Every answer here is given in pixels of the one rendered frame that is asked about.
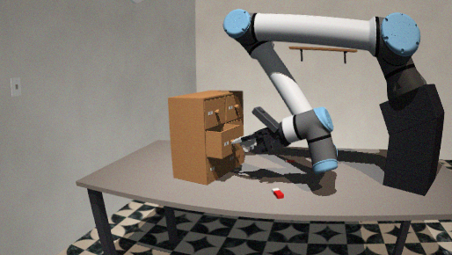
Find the brown wooden drawer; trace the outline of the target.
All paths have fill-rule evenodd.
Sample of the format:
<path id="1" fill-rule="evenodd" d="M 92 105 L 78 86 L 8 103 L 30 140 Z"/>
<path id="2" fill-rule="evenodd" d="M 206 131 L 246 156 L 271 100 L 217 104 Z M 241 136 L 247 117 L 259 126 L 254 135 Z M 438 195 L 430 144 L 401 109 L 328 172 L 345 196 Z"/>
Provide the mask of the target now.
<path id="1" fill-rule="evenodd" d="M 240 125 L 240 137 L 243 136 L 243 120 L 241 118 L 237 118 L 237 119 L 228 121 L 228 122 L 226 122 L 226 124 Z"/>
<path id="2" fill-rule="evenodd" d="M 240 149 L 239 143 L 231 144 L 240 137 L 238 125 L 220 124 L 205 129 L 205 134 L 207 157 L 223 159 Z"/>
<path id="3" fill-rule="evenodd" d="M 230 96 L 232 95 L 232 96 Z M 239 93 L 226 95 L 226 120 L 243 115 L 242 95 Z"/>
<path id="4" fill-rule="evenodd" d="M 208 183 L 227 172 L 226 157 L 223 159 L 207 158 Z"/>
<path id="5" fill-rule="evenodd" d="M 223 97 L 204 99 L 204 110 L 205 128 L 225 121 L 225 100 Z"/>
<path id="6" fill-rule="evenodd" d="M 227 156 L 227 159 L 228 159 L 228 171 L 236 167 L 237 165 L 241 164 L 243 162 L 243 148 L 241 147 L 241 145 L 240 150 Z"/>

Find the brown wooden chest of drawers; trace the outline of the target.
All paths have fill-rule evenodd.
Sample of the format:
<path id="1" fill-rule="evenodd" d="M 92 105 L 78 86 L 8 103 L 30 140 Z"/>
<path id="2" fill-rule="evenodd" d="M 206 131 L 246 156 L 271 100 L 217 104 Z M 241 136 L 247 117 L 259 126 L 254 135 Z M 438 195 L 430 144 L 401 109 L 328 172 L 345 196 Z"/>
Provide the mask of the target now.
<path id="1" fill-rule="evenodd" d="M 171 160 L 173 177 L 186 181 L 209 185 L 238 165 L 228 171 L 228 159 L 226 157 L 227 172 L 208 183 L 206 134 L 205 129 L 212 128 L 226 122 L 242 118 L 244 136 L 244 101 L 243 91 L 216 95 L 215 97 L 196 98 L 210 91 L 196 92 L 186 95 L 168 98 L 169 125 L 171 139 Z M 226 120 L 226 95 L 242 93 L 243 115 L 231 120 Z M 204 99 L 224 97 L 225 121 L 210 127 L 205 127 Z"/>

